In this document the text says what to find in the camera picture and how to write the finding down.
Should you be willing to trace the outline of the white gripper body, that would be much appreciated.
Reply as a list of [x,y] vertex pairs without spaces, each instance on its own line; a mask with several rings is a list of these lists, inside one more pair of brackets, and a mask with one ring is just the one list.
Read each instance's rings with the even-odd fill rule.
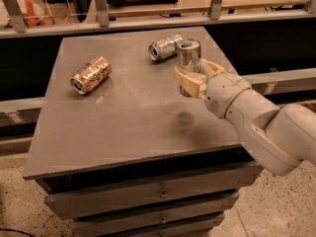
[[251,84],[237,74],[216,75],[207,83],[205,106],[219,119],[228,119],[234,111],[242,110],[240,98],[251,89]]

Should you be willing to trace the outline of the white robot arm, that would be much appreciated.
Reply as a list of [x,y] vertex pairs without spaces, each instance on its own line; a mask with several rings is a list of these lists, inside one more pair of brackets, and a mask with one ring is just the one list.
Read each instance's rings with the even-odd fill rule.
[[191,97],[230,122],[242,147],[266,170],[285,176],[302,161],[316,165],[316,114],[304,106],[278,107],[236,73],[201,59],[178,65],[175,81]]

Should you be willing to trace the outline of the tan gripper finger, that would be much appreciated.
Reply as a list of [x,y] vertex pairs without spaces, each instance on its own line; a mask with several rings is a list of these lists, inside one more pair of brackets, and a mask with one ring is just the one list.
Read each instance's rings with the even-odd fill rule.
[[207,78],[213,78],[219,74],[225,74],[226,70],[221,65],[202,58],[200,60],[200,73]]
[[176,67],[174,70],[174,78],[179,84],[180,92],[183,96],[195,99],[203,99],[205,97],[205,75]]

